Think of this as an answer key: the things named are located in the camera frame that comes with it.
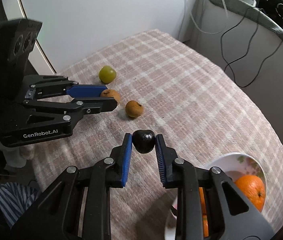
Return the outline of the dark purple plum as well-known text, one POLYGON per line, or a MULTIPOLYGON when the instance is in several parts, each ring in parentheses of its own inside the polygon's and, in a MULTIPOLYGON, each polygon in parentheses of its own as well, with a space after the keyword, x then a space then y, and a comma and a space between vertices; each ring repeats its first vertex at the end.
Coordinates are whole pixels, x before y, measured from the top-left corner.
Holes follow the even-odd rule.
POLYGON ((156 143, 155 133, 150 129, 137 130, 132 134, 132 143, 139 153, 150 153, 156 143))

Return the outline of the pink plaid tablecloth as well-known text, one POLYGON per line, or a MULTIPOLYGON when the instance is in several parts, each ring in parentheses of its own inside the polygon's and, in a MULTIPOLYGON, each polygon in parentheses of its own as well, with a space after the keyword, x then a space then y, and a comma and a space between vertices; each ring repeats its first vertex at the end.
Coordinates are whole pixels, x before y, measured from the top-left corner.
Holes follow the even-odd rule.
POLYGON ((109 156, 126 133, 150 129, 197 167, 231 152, 254 157, 267 180, 262 213, 274 231, 283 226, 283 145, 257 105, 219 66, 152 30, 108 46, 61 74, 97 84, 105 65, 117 73, 110 88, 120 93, 120 104, 110 113, 86 115, 71 137, 34 146, 32 165, 41 190, 68 166, 85 168, 109 156), (125 112, 131 100, 144 107, 138 118, 125 112))

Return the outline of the orange in bowl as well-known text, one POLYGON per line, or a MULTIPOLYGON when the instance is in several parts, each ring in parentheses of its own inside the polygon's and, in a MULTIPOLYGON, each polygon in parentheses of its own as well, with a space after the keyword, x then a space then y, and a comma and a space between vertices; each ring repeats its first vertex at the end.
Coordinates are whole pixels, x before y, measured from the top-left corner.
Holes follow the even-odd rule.
POLYGON ((256 175, 244 175, 235 181, 235 185, 262 212, 266 200, 265 185, 256 175))

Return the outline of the brown round fruit far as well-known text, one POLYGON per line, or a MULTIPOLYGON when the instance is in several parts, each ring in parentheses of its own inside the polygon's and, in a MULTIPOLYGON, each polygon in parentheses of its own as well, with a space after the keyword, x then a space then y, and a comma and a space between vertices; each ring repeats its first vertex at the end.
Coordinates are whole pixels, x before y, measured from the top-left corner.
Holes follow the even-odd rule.
POLYGON ((126 104, 125 112, 130 118, 138 118, 144 113, 144 107, 137 101, 131 100, 126 104))

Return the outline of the grey green sill cloth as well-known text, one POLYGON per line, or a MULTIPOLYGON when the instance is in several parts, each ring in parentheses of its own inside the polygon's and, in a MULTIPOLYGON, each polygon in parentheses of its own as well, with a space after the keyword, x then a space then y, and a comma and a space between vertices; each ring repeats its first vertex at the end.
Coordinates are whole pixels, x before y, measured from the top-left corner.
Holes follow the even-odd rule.
POLYGON ((256 6, 243 0, 208 0, 213 5, 227 9, 275 33, 283 39, 283 0, 256 0, 256 6))

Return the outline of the striped blue white cloth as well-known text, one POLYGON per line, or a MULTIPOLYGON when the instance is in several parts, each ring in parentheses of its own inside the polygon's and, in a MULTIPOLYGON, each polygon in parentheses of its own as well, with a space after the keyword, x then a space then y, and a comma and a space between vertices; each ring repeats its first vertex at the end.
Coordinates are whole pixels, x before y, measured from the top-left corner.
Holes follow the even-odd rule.
POLYGON ((20 183, 0 184, 0 209, 10 228, 40 196, 41 191, 20 183))

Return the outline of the brown round fruit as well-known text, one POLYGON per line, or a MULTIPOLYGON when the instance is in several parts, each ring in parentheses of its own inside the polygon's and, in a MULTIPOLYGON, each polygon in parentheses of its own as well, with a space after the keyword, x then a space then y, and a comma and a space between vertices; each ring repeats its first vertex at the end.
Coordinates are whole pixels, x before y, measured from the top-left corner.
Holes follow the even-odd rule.
POLYGON ((101 97, 105 97, 105 98, 114 98, 117 102, 117 104, 120 103, 121 101, 121 96, 119 94, 119 92, 117 92, 116 90, 113 89, 105 89, 101 92, 100 94, 101 97))
POLYGON ((144 107, 137 101, 131 100, 126 104, 125 112, 130 118, 138 118, 144 113, 144 107))

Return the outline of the green apple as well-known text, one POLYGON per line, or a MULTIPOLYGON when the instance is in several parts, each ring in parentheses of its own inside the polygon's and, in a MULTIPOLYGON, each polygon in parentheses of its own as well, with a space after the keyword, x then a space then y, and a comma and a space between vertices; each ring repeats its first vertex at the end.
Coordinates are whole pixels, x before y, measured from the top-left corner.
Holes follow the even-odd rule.
POLYGON ((99 71, 99 79, 103 83, 111 83, 116 78, 116 71, 111 66, 103 66, 99 71))

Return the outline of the brown round fruit near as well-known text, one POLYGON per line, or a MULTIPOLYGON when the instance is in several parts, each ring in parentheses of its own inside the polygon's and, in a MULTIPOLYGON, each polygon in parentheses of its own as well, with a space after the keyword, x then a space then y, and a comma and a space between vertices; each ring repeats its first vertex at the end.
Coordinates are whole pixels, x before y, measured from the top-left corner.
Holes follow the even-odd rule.
POLYGON ((121 101, 121 96, 119 94, 119 92, 117 92, 116 90, 113 89, 105 89, 101 92, 100 94, 101 97, 105 97, 105 98, 114 98, 117 102, 117 104, 120 103, 121 101))

